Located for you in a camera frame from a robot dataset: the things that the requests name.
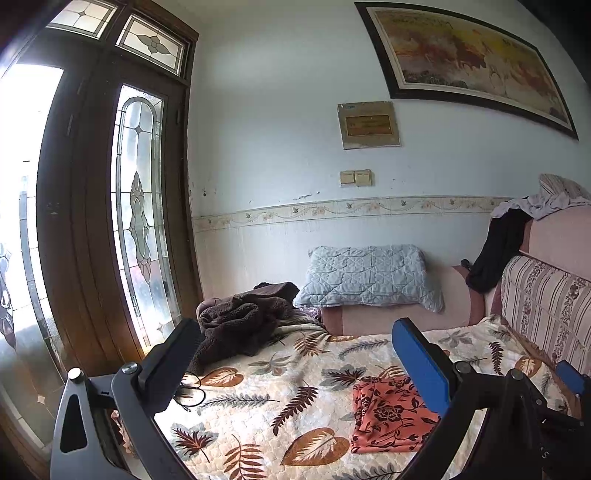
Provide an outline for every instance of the pillow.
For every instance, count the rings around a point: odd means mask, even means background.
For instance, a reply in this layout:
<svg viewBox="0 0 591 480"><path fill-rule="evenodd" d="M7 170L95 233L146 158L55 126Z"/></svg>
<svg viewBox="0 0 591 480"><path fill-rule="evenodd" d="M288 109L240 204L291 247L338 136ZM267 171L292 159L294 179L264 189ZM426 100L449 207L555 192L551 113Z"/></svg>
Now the pillow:
<svg viewBox="0 0 591 480"><path fill-rule="evenodd" d="M542 190L549 195L558 195L564 192L572 199L583 197L584 199L591 200L591 194L573 180L550 173L543 173L538 179Z"/></svg>
<svg viewBox="0 0 591 480"><path fill-rule="evenodd" d="M443 308L439 285L427 275L423 253L414 245L317 247L295 307L387 306L420 303Z"/></svg>

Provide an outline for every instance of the decorative wall border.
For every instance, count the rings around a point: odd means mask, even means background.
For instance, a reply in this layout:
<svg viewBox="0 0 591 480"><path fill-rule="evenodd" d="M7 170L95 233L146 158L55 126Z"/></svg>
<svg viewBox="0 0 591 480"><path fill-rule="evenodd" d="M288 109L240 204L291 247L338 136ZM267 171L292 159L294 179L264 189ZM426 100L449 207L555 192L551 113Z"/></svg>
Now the decorative wall border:
<svg viewBox="0 0 591 480"><path fill-rule="evenodd" d="M508 197L377 197L293 203L193 219L195 232L328 218L425 213L491 213Z"/></svg>

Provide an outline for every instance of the light switch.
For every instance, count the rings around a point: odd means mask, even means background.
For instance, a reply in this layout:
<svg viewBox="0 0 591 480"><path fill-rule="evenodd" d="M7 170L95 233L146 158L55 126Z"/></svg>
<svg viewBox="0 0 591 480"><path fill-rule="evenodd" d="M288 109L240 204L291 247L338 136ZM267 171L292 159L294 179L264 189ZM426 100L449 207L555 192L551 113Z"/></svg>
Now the light switch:
<svg viewBox="0 0 591 480"><path fill-rule="evenodd" d="M371 170L355 170L355 184L358 187L371 187Z"/></svg>
<svg viewBox="0 0 591 480"><path fill-rule="evenodd" d="M353 170L345 170L340 173L340 186L352 187L355 185L355 172Z"/></svg>

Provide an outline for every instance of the striped sofa cushion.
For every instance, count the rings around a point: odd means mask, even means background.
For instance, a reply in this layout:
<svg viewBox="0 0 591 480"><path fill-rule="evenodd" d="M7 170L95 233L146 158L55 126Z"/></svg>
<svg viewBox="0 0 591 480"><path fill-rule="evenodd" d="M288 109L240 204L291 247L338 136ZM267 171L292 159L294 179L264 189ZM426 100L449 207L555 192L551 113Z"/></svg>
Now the striped sofa cushion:
<svg viewBox="0 0 591 480"><path fill-rule="evenodd" d="M529 257L514 257L501 280L502 314L555 365L591 374L591 283Z"/></svg>

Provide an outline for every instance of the pink floral cloth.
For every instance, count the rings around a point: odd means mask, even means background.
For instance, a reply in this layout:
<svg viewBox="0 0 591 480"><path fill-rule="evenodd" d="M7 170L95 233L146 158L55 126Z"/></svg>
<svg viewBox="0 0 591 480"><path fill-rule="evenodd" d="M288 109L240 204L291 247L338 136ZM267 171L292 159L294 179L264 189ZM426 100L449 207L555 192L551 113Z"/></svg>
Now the pink floral cloth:
<svg viewBox="0 0 591 480"><path fill-rule="evenodd" d="M408 375L363 377L353 387L351 453L415 452L439 421Z"/></svg>

